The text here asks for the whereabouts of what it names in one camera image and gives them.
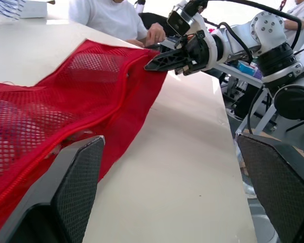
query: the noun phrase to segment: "red mesh bag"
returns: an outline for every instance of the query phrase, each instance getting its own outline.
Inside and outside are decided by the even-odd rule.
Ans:
[[[104,135],[107,173],[162,87],[165,72],[144,70],[155,55],[87,40],[34,87],[0,84],[0,228],[60,148]]]

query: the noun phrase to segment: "black mesh pad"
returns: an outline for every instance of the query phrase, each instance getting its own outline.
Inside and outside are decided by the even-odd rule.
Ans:
[[[81,243],[85,235],[97,190],[101,150],[93,143],[80,151],[53,198],[53,207],[71,243]]]
[[[304,228],[304,181],[272,147],[239,136],[257,197],[282,242],[298,242]]]

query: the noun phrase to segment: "white shirt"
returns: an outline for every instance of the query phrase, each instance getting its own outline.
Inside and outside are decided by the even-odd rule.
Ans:
[[[293,9],[289,10],[287,13],[289,13],[290,15],[293,15],[301,20],[304,21],[304,2],[302,2],[301,4],[297,5],[296,7],[294,7]],[[287,42],[292,45],[295,35],[296,35],[296,30],[288,30],[285,29],[284,30],[285,35],[287,37]],[[304,44],[304,29],[301,31],[300,33],[300,38],[297,42],[297,47],[295,47],[295,50],[299,50],[300,47]]]
[[[69,19],[124,41],[144,39],[147,30],[127,0],[70,0]]]

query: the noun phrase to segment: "human hand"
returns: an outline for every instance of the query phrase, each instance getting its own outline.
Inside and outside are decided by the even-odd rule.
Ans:
[[[155,23],[151,25],[151,28],[147,32],[147,37],[146,37],[146,45],[153,45],[158,42],[163,42],[166,39],[166,33],[163,30],[163,27]]]
[[[144,48],[144,44],[136,39],[128,39],[126,42]]]

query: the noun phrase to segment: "table surface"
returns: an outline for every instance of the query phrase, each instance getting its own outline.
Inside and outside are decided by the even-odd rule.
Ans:
[[[79,24],[0,25],[0,82],[34,85],[86,38],[132,47]],[[98,183],[83,242],[97,241],[256,242],[217,79],[168,73],[143,128]]]

